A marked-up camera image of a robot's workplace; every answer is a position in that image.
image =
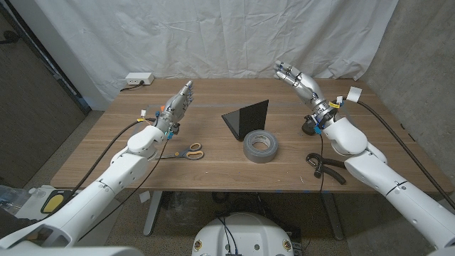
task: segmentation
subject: scissors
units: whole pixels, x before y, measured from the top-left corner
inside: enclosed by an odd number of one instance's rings
[[[196,142],[196,143],[191,144],[187,149],[185,149],[183,151],[176,152],[172,155],[162,156],[161,159],[184,157],[188,160],[199,160],[204,157],[204,152],[202,152],[200,149],[202,149],[202,144]]]

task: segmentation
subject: wooden table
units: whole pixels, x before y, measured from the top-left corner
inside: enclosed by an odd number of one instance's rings
[[[153,117],[155,111],[159,110],[160,106],[175,95],[187,81],[155,80],[150,86],[121,92],[50,184],[56,188],[73,188],[111,139],[139,117],[141,109],[149,106],[148,115]],[[454,188],[448,178],[401,128],[400,123],[364,82],[316,81],[326,98],[330,100],[338,95],[347,95],[350,86],[362,88],[360,100],[381,114],[445,191],[453,191]],[[276,136],[279,148],[273,161],[255,164],[245,157],[242,142],[234,138],[221,115],[263,100],[269,100],[265,129]],[[355,125],[386,155],[389,165],[397,173],[425,192],[436,192],[411,158],[374,116],[353,102],[347,102],[346,107]],[[193,142],[200,142],[205,156],[198,161],[161,160],[143,188],[157,191],[319,191],[321,179],[314,177],[314,168],[305,162],[305,156],[311,152],[320,152],[321,141],[319,136],[310,137],[302,132],[301,126],[307,114],[310,114],[310,110],[300,102],[291,87],[278,80],[194,80],[194,101],[181,120],[180,133],[169,141],[164,153],[172,154]],[[94,181],[109,166],[112,156],[125,146],[128,138],[143,129],[144,125],[138,124],[122,135],[82,187]],[[323,156],[345,159],[332,150],[327,138],[324,138]],[[153,166],[154,163],[151,163],[149,169],[151,170]],[[347,183],[340,185],[326,175],[324,191],[333,193],[374,191],[354,179],[346,170],[335,167],[334,169],[346,178]],[[131,187],[138,186],[140,181],[133,183]]]

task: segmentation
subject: yellow label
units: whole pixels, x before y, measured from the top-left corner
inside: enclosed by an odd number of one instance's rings
[[[338,104],[333,104],[332,102],[329,102],[328,104],[329,104],[331,107],[340,108],[340,105],[338,105]]]

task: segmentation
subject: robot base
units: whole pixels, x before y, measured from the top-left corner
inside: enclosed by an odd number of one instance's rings
[[[289,236],[277,224],[263,216],[255,213],[232,213],[225,218],[225,223],[235,239],[238,255],[294,255]],[[234,242],[229,233],[227,235],[231,253],[234,255]],[[228,239],[224,225],[218,219],[212,220],[196,235],[192,256],[226,254]]]

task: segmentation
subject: table leg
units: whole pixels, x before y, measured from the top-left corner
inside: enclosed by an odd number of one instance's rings
[[[341,227],[340,216],[338,216],[338,210],[336,209],[335,200],[333,199],[333,194],[323,193],[322,201],[324,204],[324,208],[326,209],[328,220],[330,221],[330,225],[332,227],[334,238],[338,241],[344,240],[344,234],[343,234],[343,229]]]
[[[158,216],[158,210],[161,202],[161,194],[163,191],[154,191],[151,195],[149,213],[147,214],[147,219],[145,220],[144,225],[144,235],[151,235],[153,230],[156,217]]]

